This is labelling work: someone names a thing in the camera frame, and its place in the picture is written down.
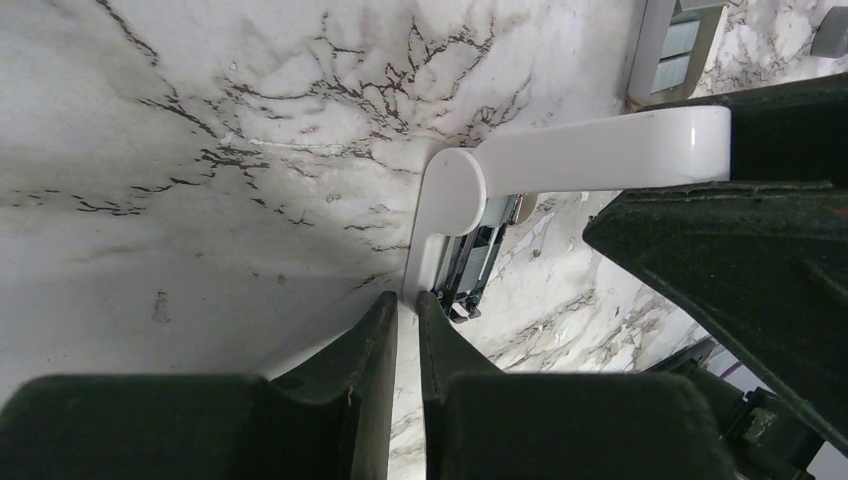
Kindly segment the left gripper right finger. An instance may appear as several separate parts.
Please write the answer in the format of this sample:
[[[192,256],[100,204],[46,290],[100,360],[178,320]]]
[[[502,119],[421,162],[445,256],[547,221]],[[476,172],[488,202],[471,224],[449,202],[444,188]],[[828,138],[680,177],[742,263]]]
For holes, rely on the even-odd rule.
[[[706,399],[660,373],[506,373],[423,291],[421,383],[430,479],[731,479]]]

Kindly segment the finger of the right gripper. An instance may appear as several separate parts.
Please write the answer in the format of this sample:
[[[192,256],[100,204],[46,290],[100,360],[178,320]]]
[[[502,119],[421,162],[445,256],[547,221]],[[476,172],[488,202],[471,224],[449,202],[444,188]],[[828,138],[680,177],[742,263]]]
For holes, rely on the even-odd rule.
[[[845,190],[745,182],[627,190],[582,237],[846,450]]]
[[[733,181],[828,182],[847,187],[847,75],[648,106],[723,106],[731,112]]]

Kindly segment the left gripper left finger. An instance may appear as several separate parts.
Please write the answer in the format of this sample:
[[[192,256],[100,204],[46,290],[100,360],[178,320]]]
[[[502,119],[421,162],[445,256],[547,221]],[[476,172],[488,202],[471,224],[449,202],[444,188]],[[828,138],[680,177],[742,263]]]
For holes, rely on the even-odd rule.
[[[52,375],[1,412],[5,479],[383,479],[398,301],[275,378]]]

